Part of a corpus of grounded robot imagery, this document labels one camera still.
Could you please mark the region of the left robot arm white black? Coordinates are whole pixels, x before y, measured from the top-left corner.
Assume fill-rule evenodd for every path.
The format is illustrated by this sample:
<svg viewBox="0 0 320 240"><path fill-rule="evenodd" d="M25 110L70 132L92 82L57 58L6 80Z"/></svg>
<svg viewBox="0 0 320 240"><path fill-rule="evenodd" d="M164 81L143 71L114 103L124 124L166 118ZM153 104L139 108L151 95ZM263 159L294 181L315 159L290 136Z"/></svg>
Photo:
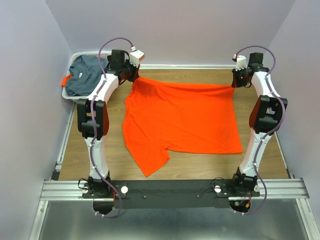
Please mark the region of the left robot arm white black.
<svg viewBox="0 0 320 240"><path fill-rule="evenodd" d="M106 163L105 137L109 131L107 102L112 93L125 81L134 82L139 76L141 61L145 54L131 48L130 52L114 49L107 57L107 66L101 66L101 76L97 86L84 99L78 100L77 127L85 140L90 172L82 191L96 198L107 198L121 194L112 185L110 170Z"/></svg>

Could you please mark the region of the orange t shirt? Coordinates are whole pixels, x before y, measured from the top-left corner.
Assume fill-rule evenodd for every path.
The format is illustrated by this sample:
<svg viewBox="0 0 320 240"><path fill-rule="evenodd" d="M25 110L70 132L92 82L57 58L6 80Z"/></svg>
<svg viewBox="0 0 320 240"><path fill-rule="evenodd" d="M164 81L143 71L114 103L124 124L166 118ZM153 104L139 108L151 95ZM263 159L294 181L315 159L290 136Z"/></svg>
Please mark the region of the orange t shirt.
<svg viewBox="0 0 320 240"><path fill-rule="evenodd" d="M170 159L169 151L241 154L234 88L221 84L161 82L139 77L125 99L125 146L148 177Z"/></svg>

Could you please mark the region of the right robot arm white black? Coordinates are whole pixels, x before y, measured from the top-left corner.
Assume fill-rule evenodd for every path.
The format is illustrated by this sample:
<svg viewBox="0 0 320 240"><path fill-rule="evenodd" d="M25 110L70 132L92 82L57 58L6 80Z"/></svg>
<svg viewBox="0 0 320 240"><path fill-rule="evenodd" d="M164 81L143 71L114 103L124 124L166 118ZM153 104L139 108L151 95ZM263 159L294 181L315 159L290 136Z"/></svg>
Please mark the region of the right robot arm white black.
<svg viewBox="0 0 320 240"><path fill-rule="evenodd" d="M236 53L232 60L233 88L254 87L257 101L249 116L250 139L244 159L232 177L230 191L241 196L258 185L259 167L264 151L273 134L280 128L288 100L281 97L271 79L271 70L263 66L264 54L254 52L249 59Z"/></svg>

